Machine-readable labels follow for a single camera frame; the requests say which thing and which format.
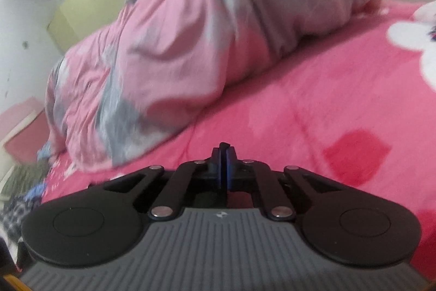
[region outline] pink bedsheet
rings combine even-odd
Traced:
[[[385,2],[379,14],[356,16],[343,30],[306,41],[272,70],[228,88],[181,134],[125,167],[89,174],[60,156],[44,200],[150,164],[175,168],[226,141],[240,159],[275,170],[299,165],[406,206],[422,224],[413,263],[436,277],[436,93],[420,75],[421,51],[402,50],[386,37],[417,8]]]

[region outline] gray textured base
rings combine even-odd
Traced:
[[[292,224],[256,209],[192,208],[153,223],[112,262],[87,269],[37,263],[21,279],[33,291],[417,291],[428,284],[406,263],[363,270],[324,259]]]

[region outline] yellow strap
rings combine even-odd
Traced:
[[[428,288],[426,288],[424,291],[436,291],[436,281],[428,286]]]
[[[23,284],[20,280],[18,280],[15,276],[12,275],[6,275],[3,276],[4,279],[9,282],[13,288],[15,288],[17,291],[32,291],[30,288],[28,288],[25,284]]]

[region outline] blue cloth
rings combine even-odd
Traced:
[[[34,186],[29,190],[29,192],[25,196],[25,201],[29,201],[34,199],[35,197],[41,197],[44,193],[45,188],[47,187],[47,184],[40,183],[37,186]]]
[[[47,141],[37,153],[38,162],[50,158],[50,142]]]

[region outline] yellow cardboard box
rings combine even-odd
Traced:
[[[65,0],[56,9],[48,32],[66,52],[102,26],[113,22],[126,0]]]

